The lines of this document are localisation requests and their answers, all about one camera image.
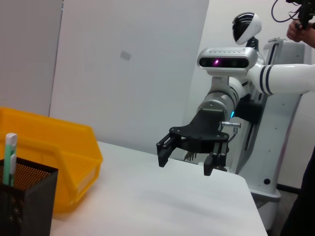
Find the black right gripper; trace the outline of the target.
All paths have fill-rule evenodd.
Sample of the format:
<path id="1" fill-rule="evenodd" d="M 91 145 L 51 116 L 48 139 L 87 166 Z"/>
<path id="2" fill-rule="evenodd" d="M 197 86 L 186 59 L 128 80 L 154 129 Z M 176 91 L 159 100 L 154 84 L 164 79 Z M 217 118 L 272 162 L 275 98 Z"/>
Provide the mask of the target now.
<path id="1" fill-rule="evenodd" d="M 156 144 L 159 166 L 163 168 L 172 152 L 180 148 L 210 153 L 203 163 L 205 176 L 210 176 L 214 169 L 227 172 L 229 135 L 220 131 L 223 121 L 222 111 L 200 110 L 188 125 L 170 128 L 169 133 Z"/>

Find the bystander hand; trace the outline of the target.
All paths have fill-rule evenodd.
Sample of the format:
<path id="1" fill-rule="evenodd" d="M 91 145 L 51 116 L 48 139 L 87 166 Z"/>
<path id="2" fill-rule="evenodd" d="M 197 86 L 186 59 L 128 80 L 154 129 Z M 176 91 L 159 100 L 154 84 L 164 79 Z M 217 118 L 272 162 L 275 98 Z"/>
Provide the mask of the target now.
<path id="1" fill-rule="evenodd" d="M 302 28 L 299 21 L 294 20 L 289 24 L 286 35 L 288 39 L 294 42 L 300 42 L 305 38 L 305 30 Z"/>

